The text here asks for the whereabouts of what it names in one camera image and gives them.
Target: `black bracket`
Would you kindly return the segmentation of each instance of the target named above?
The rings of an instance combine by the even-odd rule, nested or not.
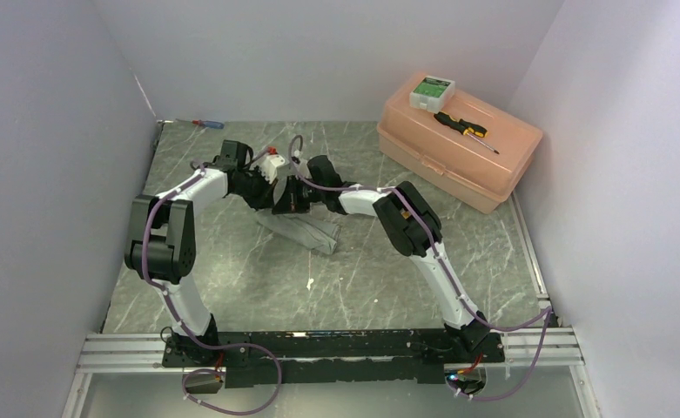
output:
[[[408,204],[421,216],[424,224],[432,232],[434,241],[440,242],[442,240],[440,218],[419,194],[416,187],[408,181],[404,181],[396,186],[396,190],[401,192]],[[396,251],[406,257],[411,255],[424,257],[427,255],[427,250],[432,246],[432,243],[429,242],[427,233],[407,211],[398,196],[390,193],[378,199],[373,203],[373,209],[375,209],[378,220],[383,225],[383,229]]]
[[[132,201],[127,232],[125,264],[142,278],[142,238],[147,217],[158,202],[157,196],[141,194]],[[152,229],[168,225],[165,236],[151,234],[147,247],[147,267],[152,279],[178,284],[191,272],[196,259],[196,233],[193,224],[193,203],[189,200],[166,201],[158,210]]]

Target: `white enclosure wall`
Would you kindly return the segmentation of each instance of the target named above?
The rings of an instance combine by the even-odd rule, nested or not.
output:
[[[154,128],[93,3],[0,1],[0,417],[61,415]]]
[[[519,191],[604,416],[680,416],[680,1],[566,1],[509,109],[546,132]]]
[[[498,106],[562,0],[95,0],[159,118],[374,120],[418,70]]]

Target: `black metal base plate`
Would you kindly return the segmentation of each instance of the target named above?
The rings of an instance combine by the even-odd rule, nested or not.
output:
[[[472,353],[453,350],[444,329],[388,329],[219,333],[222,344],[251,342],[281,359],[283,383],[416,380],[443,383],[444,364],[503,362],[501,336],[489,334]],[[275,365],[259,350],[227,350],[226,388],[249,388],[278,380]],[[166,354],[164,367],[197,367]]]
[[[171,344],[171,339],[165,343],[163,353],[163,367],[206,367],[189,359],[182,351]],[[250,336],[246,333],[219,333],[219,343],[235,344],[238,342],[250,342]],[[249,352],[241,353],[239,350],[226,350],[222,365],[225,367],[247,367]]]

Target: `toolbox lid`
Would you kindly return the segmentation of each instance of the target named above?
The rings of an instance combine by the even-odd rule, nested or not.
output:
[[[450,172],[496,195],[508,196],[528,166],[542,131],[496,109],[464,91],[457,90],[442,111],[452,118],[478,124],[488,131],[486,144],[449,128],[434,114],[409,105],[409,94],[426,77],[420,72],[406,82],[387,102],[379,123],[390,138],[418,152],[426,166]]]

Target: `gray marble surface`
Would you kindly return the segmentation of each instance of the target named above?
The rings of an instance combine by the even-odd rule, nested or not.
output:
[[[145,192],[188,177],[192,159],[211,159],[225,138],[255,150],[285,153],[304,135],[304,156],[326,154],[343,179],[364,185],[413,182],[442,220],[445,247],[465,290],[498,325],[537,314],[535,289],[510,201],[490,215],[452,198],[378,151],[375,122],[226,124],[224,130],[168,124]],[[311,214],[341,227],[333,255],[310,252],[267,231],[239,197],[228,196],[196,219],[193,275],[222,331],[440,327],[436,300],[421,274],[399,255],[376,219],[341,216],[323,206]],[[157,332],[169,317],[155,292],[123,269],[104,325],[106,333]]]

